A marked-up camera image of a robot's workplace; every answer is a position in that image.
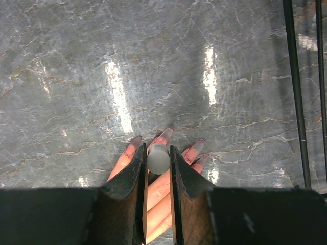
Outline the white nail polish brush cap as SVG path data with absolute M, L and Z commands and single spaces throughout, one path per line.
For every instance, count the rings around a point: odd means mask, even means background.
M 166 145 L 155 143 L 149 148 L 147 167 L 156 175 L 161 175 L 170 168 L 170 155 Z

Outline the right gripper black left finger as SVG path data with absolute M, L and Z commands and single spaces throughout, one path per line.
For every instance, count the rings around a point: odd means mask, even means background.
M 147 148 L 101 187 L 1 189 L 1 244 L 142 244 Z

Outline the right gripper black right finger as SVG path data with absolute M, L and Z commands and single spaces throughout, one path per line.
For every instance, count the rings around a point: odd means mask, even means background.
M 218 187 L 170 147 L 175 244 L 326 244 L 326 200 L 301 188 Z

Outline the person's bare hand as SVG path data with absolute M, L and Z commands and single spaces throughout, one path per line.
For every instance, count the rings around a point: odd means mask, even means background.
M 142 136 L 131 139 L 120 155 L 108 179 L 115 177 L 128 164 L 130 164 L 136 149 L 141 145 Z M 186 163 L 196 172 L 202 173 L 208 163 L 209 155 L 200 154 L 205 146 L 205 140 L 199 139 L 194 145 L 182 152 Z M 151 243 L 172 226 L 170 172 L 166 171 L 148 186 L 147 194 L 147 236 L 146 244 Z

